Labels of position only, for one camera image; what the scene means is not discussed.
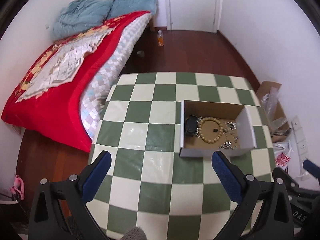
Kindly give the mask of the black fitness band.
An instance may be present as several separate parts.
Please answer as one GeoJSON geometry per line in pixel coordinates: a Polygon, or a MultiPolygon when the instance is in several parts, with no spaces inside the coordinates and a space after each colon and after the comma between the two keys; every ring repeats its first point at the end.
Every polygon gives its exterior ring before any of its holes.
{"type": "Polygon", "coordinates": [[[194,115],[189,115],[184,123],[184,134],[187,137],[193,137],[197,132],[198,118],[194,115]]]}

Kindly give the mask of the white power strip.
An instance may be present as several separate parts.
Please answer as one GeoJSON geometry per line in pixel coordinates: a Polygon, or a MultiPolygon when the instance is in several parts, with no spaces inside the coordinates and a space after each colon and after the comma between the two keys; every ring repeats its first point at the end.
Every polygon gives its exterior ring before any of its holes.
{"type": "Polygon", "coordinates": [[[293,135],[296,141],[298,159],[299,159],[300,174],[297,178],[300,181],[305,181],[310,178],[310,174],[308,173],[308,171],[306,171],[303,168],[304,161],[309,158],[309,150],[308,150],[308,145],[306,142],[302,125],[297,115],[292,119],[291,125],[292,125],[293,135]]]}

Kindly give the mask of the white plastic shopping bag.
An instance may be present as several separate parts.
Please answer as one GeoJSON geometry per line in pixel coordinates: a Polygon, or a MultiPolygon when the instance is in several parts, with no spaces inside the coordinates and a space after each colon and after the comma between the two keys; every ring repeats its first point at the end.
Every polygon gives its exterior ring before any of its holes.
{"type": "Polygon", "coordinates": [[[300,175],[297,145],[294,140],[287,139],[273,143],[276,167],[281,168],[292,177],[300,175]]]}

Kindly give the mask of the pink slipper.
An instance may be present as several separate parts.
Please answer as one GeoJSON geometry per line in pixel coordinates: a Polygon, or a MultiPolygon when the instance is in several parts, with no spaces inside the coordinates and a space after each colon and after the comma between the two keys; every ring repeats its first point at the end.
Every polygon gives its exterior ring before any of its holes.
{"type": "Polygon", "coordinates": [[[24,200],[24,182],[19,175],[15,176],[10,192],[16,200],[24,200]]]}

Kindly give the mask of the white cardboard box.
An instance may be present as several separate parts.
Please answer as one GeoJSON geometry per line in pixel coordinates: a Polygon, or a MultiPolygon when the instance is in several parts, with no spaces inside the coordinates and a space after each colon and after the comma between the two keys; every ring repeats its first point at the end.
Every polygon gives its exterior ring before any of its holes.
{"type": "Polygon", "coordinates": [[[209,158],[216,151],[228,157],[241,156],[257,148],[249,108],[221,102],[181,102],[181,138],[179,156],[209,158]],[[197,132],[193,137],[184,134],[189,115],[197,116],[197,132]]]}

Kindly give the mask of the red patterned bed quilt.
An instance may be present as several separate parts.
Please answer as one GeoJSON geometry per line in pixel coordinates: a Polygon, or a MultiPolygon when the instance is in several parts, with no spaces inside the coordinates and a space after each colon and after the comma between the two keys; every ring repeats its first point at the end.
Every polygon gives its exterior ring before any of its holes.
{"type": "Polygon", "coordinates": [[[92,139],[81,121],[80,98],[115,52],[124,29],[135,20],[147,24],[151,18],[149,11],[131,12],[56,41],[14,89],[1,120],[89,152],[92,139]]]}

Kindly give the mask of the small round cup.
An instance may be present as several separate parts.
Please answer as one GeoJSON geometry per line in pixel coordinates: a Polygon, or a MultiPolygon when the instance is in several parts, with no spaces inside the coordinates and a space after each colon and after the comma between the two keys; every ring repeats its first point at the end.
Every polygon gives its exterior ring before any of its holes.
{"type": "Polygon", "coordinates": [[[137,51],[137,55],[138,55],[139,57],[143,58],[143,57],[145,56],[145,53],[144,53],[143,50],[139,50],[139,51],[137,51]]]}

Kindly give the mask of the blue folded duvet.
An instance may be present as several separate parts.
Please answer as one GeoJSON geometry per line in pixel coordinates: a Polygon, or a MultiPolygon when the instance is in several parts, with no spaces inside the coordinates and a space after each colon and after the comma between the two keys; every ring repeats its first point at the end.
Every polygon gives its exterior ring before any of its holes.
{"type": "Polygon", "coordinates": [[[157,0],[74,0],[60,11],[51,31],[57,41],[135,11],[157,11],[157,0]]]}

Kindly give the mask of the white door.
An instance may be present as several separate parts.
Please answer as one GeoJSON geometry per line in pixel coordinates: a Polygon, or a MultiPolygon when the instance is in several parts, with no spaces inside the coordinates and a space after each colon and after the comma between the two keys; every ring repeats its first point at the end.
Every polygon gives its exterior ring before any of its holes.
{"type": "Polygon", "coordinates": [[[165,0],[167,28],[216,33],[223,0],[165,0]]]}

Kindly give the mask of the orange drink bottle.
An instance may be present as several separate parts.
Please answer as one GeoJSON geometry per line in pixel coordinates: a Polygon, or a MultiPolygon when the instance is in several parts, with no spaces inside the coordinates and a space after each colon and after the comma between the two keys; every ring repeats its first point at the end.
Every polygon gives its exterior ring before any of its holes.
{"type": "Polygon", "coordinates": [[[160,47],[164,46],[163,31],[161,29],[159,29],[157,32],[157,40],[160,47]]]}

